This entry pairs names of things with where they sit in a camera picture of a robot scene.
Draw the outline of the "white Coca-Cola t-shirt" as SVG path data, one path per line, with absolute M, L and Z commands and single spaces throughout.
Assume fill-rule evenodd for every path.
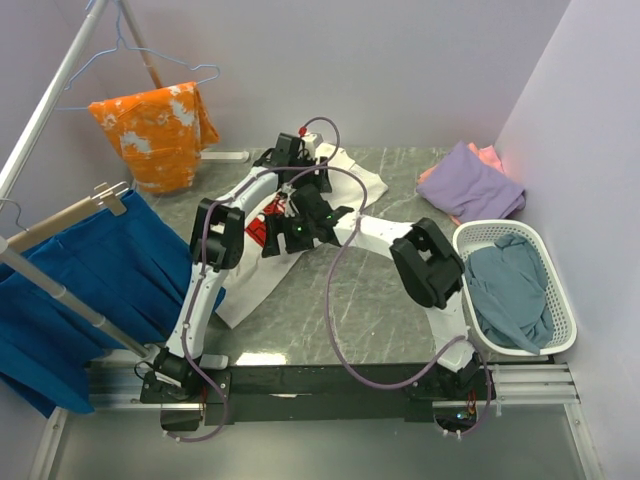
M 332 191 L 325 193 L 323 197 L 332 207 L 344 205 L 357 209 L 363 198 L 367 199 L 367 205 L 371 205 L 388 190 L 387 184 L 378 174 L 360 166 L 344 149 L 340 149 L 329 164 L 351 172 L 367 189 L 363 192 L 351 177 L 330 171 L 328 177 Z M 243 256 L 224 281 L 226 294 L 216 308 L 218 316 L 231 328 L 239 325 L 273 292 L 301 256 L 300 253 L 288 254 L 283 238 L 279 239 L 278 256 L 262 256 L 266 241 L 265 218 L 268 214 L 283 211 L 284 203 L 275 196 L 270 196 L 248 215 Z

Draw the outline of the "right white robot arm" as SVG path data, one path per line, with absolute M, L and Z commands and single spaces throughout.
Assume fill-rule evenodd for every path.
M 406 293 L 424 309 L 437 348 L 434 358 L 407 380 L 377 383 L 359 374 L 340 351 L 330 318 L 330 289 L 325 289 L 330 344 L 355 380 L 379 390 L 396 390 L 418 384 L 436 368 L 440 390 L 447 397 L 460 399 L 473 388 L 475 374 L 486 368 L 469 338 L 462 309 L 464 262 L 434 221 L 394 222 L 346 206 L 332 207 L 316 188 L 305 186 L 288 196 L 286 211 L 268 214 L 264 223 L 264 257 L 280 253 L 280 237 L 289 253 L 310 250 L 316 242 L 332 244 L 339 248 L 329 270 L 333 274 L 346 249 L 359 248 L 392 260 Z

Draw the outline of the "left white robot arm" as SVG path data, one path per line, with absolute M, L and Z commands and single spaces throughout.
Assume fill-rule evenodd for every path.
M 220 199 L 200 202 L 190 249 L 189 287 L 176 326 L 158 350 L 143 379 L 141 401 L 186 402 L 204 390 L 199 362 L 214 304 L 229 272 L 244 253 L 245 215 L 275 195 L 299 172 L 313 171 L 329 159 L 316 153 L 318 134 L 301 128 L 280 134 L 276 146 L 254 162 L 247 176 Z

